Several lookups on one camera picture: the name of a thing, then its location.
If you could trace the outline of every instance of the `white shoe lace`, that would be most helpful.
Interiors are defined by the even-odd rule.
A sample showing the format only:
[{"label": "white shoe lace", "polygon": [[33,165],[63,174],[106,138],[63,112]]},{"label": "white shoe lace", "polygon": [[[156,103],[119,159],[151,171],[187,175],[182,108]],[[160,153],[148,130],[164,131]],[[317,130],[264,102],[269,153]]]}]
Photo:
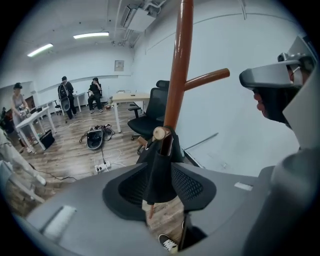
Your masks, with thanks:
[{"label": "white shoe lace", "polygon": [[163,243],[163,245],[164,245],[165,248],[167,248],[168,251],[170,251],[173,247],[177,246],[177,244],[174,241],[170,240],[170,239],[165,241]]}]

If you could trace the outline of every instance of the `power strip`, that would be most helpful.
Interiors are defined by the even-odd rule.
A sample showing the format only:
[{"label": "power strip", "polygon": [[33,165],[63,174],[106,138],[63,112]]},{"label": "power strip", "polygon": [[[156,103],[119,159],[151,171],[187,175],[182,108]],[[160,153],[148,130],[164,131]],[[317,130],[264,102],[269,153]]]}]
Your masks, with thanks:
[{"label": "power strip", "polygon": [[102,164],[96,164],[95,166],[94,166],[94,169],[95,169],[95,171],[97,172],[97,173],[103,173],[104,171],[109,171],[108,170],[108,168],[110,168],[111,167],[111,164],[110,164],[110,162],[109,161],[106,161],[105,162],[105,164],[104,163],[102,163]]}]

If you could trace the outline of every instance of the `wooden stick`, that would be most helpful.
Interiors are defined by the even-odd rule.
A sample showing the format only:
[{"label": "wooden stick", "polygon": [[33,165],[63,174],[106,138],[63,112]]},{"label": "wooden stick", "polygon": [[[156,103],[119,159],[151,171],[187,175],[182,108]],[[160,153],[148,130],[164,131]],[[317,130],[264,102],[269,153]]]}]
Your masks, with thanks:
[{"label": "wooden stick", "polygon": [[[176,24],[170,87],[164,118],[164,125],[170,126],[173,129],[176,129],[177,126],[182,100],[184,98],[185,83],[187,81],[192,43],[193,12],[194,1],[181,0]],[[171,144],[172,136],[167,136],[162,141],[160,153],[167,156],[170,152]]]},{"label": "wooden stick", "polygon": [[213,71],[211,73],[204,74],[204,75],[198,76],[194,79],[187,81],[184,86],[184,91],[188,91],[188,90],[196,88],[198,86],[202,86],[207,83],[211,83],[213,81],[228,78],[229,76],[230,76],[230,71],[227,68]]},{"label": "wooden stick", "polygon": [[163,140],[164,138],[166,138],[170,134],[171,134],[171,131],[165,127],[159,126],[153,130],[153,137],[158,141]]}]

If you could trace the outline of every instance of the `wooden hook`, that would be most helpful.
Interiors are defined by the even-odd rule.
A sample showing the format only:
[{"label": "wooden hook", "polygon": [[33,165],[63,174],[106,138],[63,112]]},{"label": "wooden hook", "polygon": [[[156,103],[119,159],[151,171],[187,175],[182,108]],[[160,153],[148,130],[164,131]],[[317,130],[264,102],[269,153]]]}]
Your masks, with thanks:
[{"label": "wooden hook", "polygon": [[170,130],[168,128],[165,127],[157,127],[153,130],[153,137],[157,140],[157,141],[161,141],[164,138],[166,138],[167,136],[169,136],[171,134]]}]

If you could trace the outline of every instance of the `air conditioner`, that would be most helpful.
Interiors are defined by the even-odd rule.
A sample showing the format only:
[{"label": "air conditioner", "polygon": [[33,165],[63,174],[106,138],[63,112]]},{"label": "air conditioner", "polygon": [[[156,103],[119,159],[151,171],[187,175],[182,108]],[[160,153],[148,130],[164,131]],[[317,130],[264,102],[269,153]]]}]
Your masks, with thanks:
[{"label": "air conditioner", "polygon": [[124,8],[124,12],[121,18],[120,25],[123,28],[127,28],[134,17],[136,11],[137,11],[137,6],[135,4],[129,4]]},{"label": "air conditioner", "polygon": [[138,32],[144,32],[147,27],[149,27],[151,23],[156,19],[155,17],[148,15],[148,13],[148,11],[141,8],[137,9],[133,15],[128,29]]}]

